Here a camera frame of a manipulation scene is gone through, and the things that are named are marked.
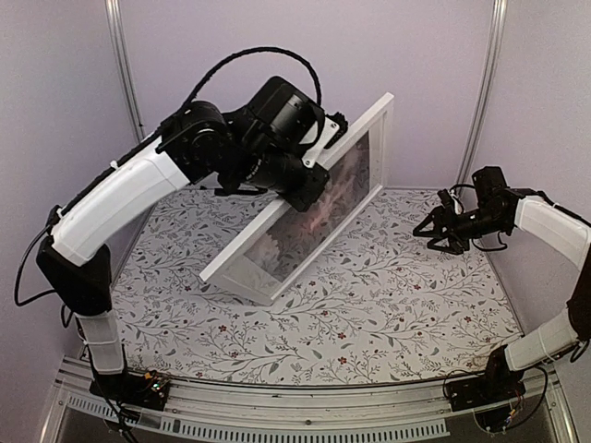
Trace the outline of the left aluminium corner post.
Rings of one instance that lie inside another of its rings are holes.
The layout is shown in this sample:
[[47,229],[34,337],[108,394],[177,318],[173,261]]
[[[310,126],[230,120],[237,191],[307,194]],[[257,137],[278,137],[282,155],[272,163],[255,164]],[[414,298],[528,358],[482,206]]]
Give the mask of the left aluminium corner post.
[[107,26],[115,56],[115,64],[123,91],[127,114],[134,137],[137,142],[140,142],[145,137],[145,131],[133,84],[131,65],[127,54],[127,43],[121,15],[121,5],[118,0],[105,0],[104,5]]

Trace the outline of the right aluminium corner post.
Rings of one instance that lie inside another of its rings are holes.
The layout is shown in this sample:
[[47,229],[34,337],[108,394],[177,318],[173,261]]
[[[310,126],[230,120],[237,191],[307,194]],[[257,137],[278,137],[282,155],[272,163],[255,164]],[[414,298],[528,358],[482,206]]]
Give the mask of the right aluminium corner post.
[[476,157],[478,142],[484,127],[488,102],[493,89],[497,66],[500,61],[507,8],[507,0],[495,0],[492,3],[485,63],[476,97],[476,106],[464,147],[464,153],[455,179],[456,184],[463,184],[467,181]]

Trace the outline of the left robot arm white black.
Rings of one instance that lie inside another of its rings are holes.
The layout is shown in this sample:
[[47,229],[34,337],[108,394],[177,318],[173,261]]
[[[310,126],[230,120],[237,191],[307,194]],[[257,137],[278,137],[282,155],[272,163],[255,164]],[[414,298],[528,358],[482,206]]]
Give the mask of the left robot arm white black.
[[329,178],[320,153],[342,127],[319,100],[279,77],[230,113],[189,100],[66,206],[52,209],[26,253],[80,325],[97,394],[127,403],[164,395],[159,375],[128,372],[112,305],[108,239],[161,199],[210,175],[222,195],[249,185],[306,211]]

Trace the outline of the front aluminium slotted rail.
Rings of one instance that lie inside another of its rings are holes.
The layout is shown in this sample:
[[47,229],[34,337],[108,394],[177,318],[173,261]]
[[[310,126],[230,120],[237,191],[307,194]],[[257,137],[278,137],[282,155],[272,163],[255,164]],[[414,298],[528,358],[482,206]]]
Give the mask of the front aluminium slotted rail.
[[65,359],[43,442],[580,442],[552,369],[521,396],[454,409],[450,379],[341,387],[257,386],[175,377],[161,410],[106,401],[91,371]]

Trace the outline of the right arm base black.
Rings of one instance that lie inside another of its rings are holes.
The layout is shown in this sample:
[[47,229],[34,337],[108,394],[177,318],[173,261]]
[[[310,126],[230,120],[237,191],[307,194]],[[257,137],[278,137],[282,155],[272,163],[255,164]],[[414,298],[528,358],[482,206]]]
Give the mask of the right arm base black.
[[504,363],[488,363],[477,377],[443,383],[442,392],[454,412],[475,409],[500,401],[517,399],[516,406],[505,404],[476,414],[476,424],[484,431],[499,433],[512,424],[525,394],[525,371],[512,371]]

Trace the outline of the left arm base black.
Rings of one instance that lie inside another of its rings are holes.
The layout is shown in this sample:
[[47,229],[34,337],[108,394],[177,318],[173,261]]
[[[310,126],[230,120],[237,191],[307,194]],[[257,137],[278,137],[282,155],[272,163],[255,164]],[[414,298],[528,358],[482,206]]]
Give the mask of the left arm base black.
[[109,401],[144,409],[163,411],[170,390],[170,378],[151,370],[142,375],[124,371],[117,375],[93,376],[90,393]]

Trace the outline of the landscape photo print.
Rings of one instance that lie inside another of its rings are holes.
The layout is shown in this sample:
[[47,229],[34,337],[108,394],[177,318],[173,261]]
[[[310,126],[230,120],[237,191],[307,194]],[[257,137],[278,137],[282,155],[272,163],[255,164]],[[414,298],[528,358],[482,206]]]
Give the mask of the landscape photo print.
[[288,210],[245,257],[284,281],[368,195],[369,161],[369,137],[364,134],[330,169],[324,192],[309,210]]

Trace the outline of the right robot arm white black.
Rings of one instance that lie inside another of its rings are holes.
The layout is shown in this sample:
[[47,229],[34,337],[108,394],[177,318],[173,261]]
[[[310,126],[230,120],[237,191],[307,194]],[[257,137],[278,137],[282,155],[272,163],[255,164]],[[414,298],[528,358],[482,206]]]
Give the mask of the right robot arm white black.
[[426,239],[431,250],[456,256],[488,235],[516,235],[516,252],[494,259],[495,270],[511,290],[525,290],[528,302],[542,288],[559,296],[557,301],[542,296],[544,308],[524,307],[527,314],[538,315],[540,325],[488,357],[477,394],[496,402],[525,370],[568,352],[580,356],[589,345],[590,223],[540,190],[509,186],[499,166],[473,173],[469,188],[476,193],[474,209],[459,204],[458,188],[439,191],[438,205],[413,235]]

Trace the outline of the aluminium corner post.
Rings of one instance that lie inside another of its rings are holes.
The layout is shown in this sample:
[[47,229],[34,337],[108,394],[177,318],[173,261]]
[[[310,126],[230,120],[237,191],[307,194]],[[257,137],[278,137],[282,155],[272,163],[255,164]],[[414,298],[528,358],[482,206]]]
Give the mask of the aluminium corner post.
[[467,181],[476,157],[478,142],[484,127],[488,102],[493,89],[497,66],[500,61],[507,8],[507,0],[495,0],[492,3],[485,63],[476,97],[476,106],[464,147],[464,153],[455,179],[456,184],[463,184]]
[[145,131],[133,84],[131,65],[127,54],[127,43],[121,15],[121,5],[118,0],[105,0],[104,5],[107,26],[115,56],[115,64],[123,91],[127,114],[134,137],[137,142],[140,142],[145,137]]

